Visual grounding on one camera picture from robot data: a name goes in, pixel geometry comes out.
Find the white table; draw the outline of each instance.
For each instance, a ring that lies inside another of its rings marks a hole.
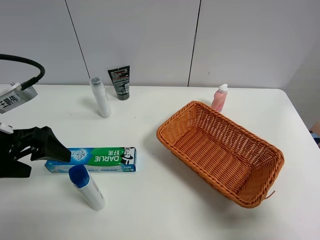
[[[36,98],[1,121],[16,129],[49,126],[66,147],[134,146],[137,172],[93,173],[106,198],[95,212],[67,174],[52,174],[44,161],[26,157],[30,178],[0,179],[1,240],[319,239],[320,150],[283,91],[233,88],[222,111],[285,158],[275,194],[246,209],[219,195],[156,138],[160,124],[190,101],[210,104],[216,88],[133,86],[120,101],[108,86],[107,119],[97,114],[89,86],[35,88]]]

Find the darlie toothpaste box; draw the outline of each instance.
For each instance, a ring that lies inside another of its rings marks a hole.
[[[70,162],[48,160],[45,167],[54,174],[68,173],[74,165],[83,164],[89,172],[135,172],[137,150],[135,147],[83,147],[68,148]]]

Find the pink pump bottle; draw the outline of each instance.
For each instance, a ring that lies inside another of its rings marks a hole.
[[[228,94],[228,84],[221,85],[218,91],[216,91],[214,94],[211,108],[220,113],[222,111],[222,108],[224,107],[227,94]]]

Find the orange wicker basket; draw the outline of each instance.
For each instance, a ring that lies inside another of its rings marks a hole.
[[[176,112],[156,136],[212,188],[244,208],[266,198],[285,162],[275,146],[198,101]]]

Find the black cable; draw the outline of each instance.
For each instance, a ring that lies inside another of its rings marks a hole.
[[[33,84],[36,84],[44,75],[45,75],[45,68],[37,63],[36,61],[20,57],[20,56],[13,56],[13,55],[7,55],[7,54],[0,54],[0,60],[8,60],[8,61],[13,61],[13,62],[19,62],[19,63],[24,63],[24,64],[29,64],[32,65],[40,70],[40,73],[38,76],[35,76],[28,81],[25,81],[21,83],[21,90],[25,90],[29,87],[31,87]]]

